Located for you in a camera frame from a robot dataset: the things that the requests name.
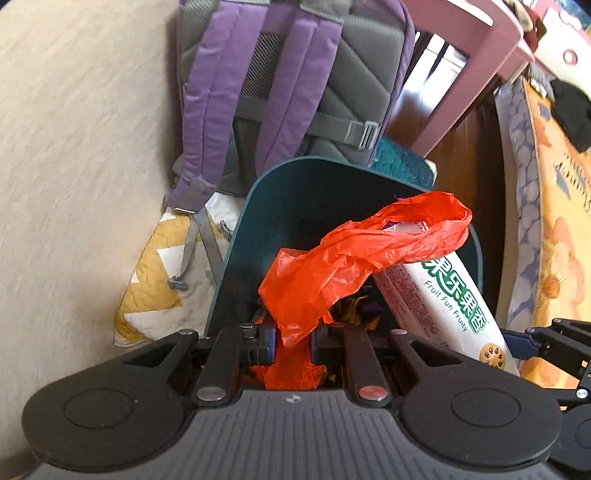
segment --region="white food package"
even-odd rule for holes
[[[388,230],[416,233],[417,228],[399,223]],[[455,252],[393,265],[373,277],[400,328],[519,375],[493,315]]]

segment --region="orange patterned fabric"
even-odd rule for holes
[[[541,249],[532,324],[554,318],[591,321],[591,155],[579,153],[525,84],[540,175]],[[573,388],[577,380],[542,359],[524,362],[521,375],[543,387]]]

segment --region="backpack shoulder strap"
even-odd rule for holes
[[[261,175],[292,158],[320,103],[335,61],[350,0],[302,0],[277,64],[256,144]]]
[[[222,178],[232,120],[268,11],[268,0],[220,0],[189,75],[183,169],[167,206],[198,212]]]

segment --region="teal container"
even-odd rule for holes
[[[206,335],[248,322],[259,309],[258,287],[280,248],[310,250],[348,220],[363,220],[396,199],[426,190],[379,173],[317,157],[288,161],[253,185],[226,255]],[[470,227],[457,251],[482,291],[482,253]]]

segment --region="teal fabric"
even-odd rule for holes
[[[402,180],[418,187],[433,190],[433,171],[418,155],[392,142],[380,140],[372,171],[382,173],[394,180]]]

